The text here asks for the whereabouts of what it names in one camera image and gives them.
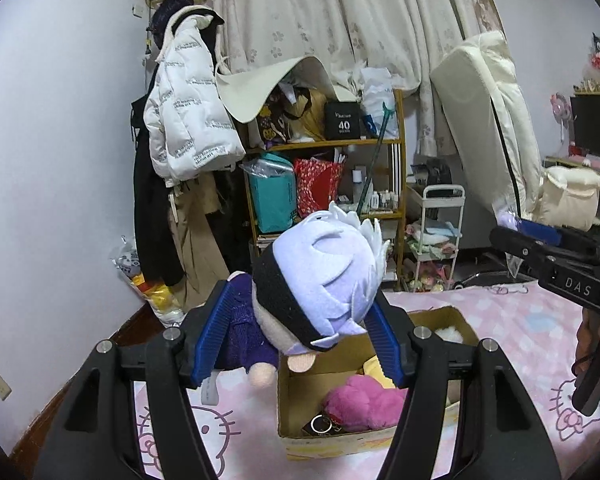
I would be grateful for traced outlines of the right hand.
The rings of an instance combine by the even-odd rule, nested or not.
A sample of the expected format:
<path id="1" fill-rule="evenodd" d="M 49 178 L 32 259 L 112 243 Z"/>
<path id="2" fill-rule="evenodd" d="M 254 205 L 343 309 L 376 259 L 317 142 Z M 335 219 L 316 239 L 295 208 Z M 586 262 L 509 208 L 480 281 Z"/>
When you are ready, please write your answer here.
<path id="1" fill-rule="evenodd" d="M 572 374 L 576 377 L 588 369 L 593 352 L 600 342 L 600 325 L 594 327 L 594 314 L 593 310 L 582 310 L 582 321 L 577 331 L 576 360 L 572 366 Z"/>

